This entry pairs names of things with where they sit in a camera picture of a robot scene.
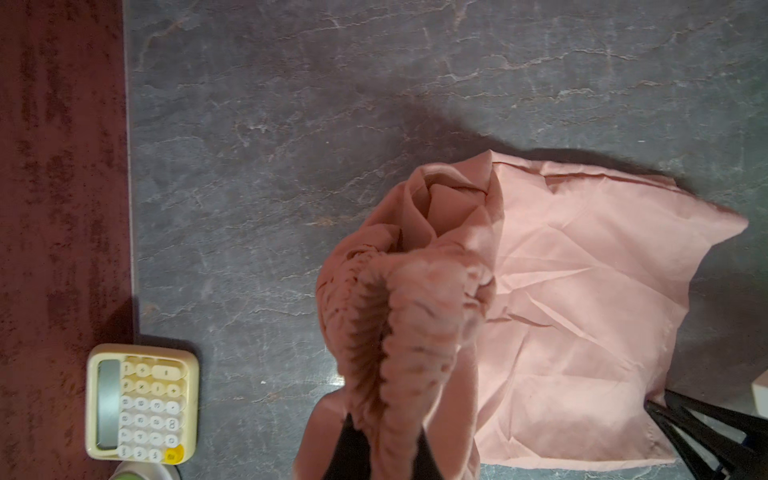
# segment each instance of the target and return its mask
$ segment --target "calculator frame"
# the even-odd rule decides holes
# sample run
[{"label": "calculator frame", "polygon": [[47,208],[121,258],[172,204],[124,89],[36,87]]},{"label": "calculator frame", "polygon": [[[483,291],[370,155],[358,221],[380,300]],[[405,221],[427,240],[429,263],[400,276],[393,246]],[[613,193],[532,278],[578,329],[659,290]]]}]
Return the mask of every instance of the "calculator frame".
[{"label": "calculator frame", "polygon": [[103,360],[125,360],[128,356],[152,357],[158,360],[172,360],[184,364],[187,375],[184,377],[183,397],[187,404],[184,407],[184,427],[179,437],[180,445],[184,446],[184,457],[178,463],[184,463],[194,455],[197,447],[197,395],[200,388],[200,363],[195,355],[184,350],[166,349],[159,346],[124,345],[120,343],[103,343],[91,351],[88,356],[88,376],[85,383],[85,451],[97,460],[118,460],[118,450],[102,450],[96,445],[97,429],[97,397],[98,397],[98,364]]}]

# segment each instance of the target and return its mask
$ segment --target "calculator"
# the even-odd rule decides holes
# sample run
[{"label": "calculator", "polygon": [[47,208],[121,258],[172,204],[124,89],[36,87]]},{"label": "calculator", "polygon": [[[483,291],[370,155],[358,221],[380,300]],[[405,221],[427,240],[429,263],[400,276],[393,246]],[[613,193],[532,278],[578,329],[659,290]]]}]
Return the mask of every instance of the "calculator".
[{"label": "calculator", "polygon": [[200,366],[183,350],[105,343],[88,357],[85,449],[100,460],[176,465],[197,442]]}]

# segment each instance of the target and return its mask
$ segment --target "pink cloth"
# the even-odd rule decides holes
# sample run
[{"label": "pink cloth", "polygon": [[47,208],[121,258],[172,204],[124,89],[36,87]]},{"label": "pink cloth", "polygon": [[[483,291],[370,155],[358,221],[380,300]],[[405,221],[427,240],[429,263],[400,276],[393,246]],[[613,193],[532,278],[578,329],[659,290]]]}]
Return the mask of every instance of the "pink cloth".
[{"label": "pink cloth", "polygon": [[346,385],[310,416],[294,478],[321,478],[347,412],[374,480],[410,477],[422,425],[446,480],[477,478],[480,460],[671,461],[643,402],[703,255],[745,227],[666,177],[491,151],[420,167],[320,272]]}]

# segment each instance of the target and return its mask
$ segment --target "gray marble surface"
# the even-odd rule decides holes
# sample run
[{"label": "gray marble surface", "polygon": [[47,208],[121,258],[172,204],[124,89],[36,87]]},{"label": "gray marble surface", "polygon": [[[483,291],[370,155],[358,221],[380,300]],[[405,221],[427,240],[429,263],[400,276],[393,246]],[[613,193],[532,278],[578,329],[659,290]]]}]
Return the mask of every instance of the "gray marble surface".
[{"label": "gray marble surface", "polygon": [[[691,292],[670,385],[750,411],[768,369],[768,2],[130,0],[140,328],[195,349],[185,480],[289,478],[339,381],[313,284],[417,165],[487,148],[675,176],[747,216]],[[491,478],[689,479],[680,464]]]}]

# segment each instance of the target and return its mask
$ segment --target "green lid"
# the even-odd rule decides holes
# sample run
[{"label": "green lid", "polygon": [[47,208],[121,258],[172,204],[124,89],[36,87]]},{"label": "green lid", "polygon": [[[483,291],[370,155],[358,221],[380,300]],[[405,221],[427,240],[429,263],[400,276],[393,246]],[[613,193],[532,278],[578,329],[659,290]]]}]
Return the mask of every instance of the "green lid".
[{"label": "green lid", "polygon": [[117,476],[112,477],[112,480],[144,480],[144,477],[140,477],[135,473],[124,472],[118,473]]}]

